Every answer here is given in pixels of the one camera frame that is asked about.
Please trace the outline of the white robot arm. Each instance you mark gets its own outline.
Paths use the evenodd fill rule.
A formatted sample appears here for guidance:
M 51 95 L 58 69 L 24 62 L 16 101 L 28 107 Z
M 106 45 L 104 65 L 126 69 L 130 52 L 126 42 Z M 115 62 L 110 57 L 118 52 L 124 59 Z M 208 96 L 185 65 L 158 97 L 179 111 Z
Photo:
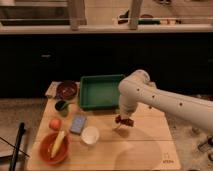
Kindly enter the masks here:
M 118 85 L 119 115 L 116 123 L 133 126 L 130 119 L 138 103 L 144 103 L 168 114 L 175 115 L 213 135 L 213 102 L 157 89 L 151 86 L 149 74 L 136 70 Z

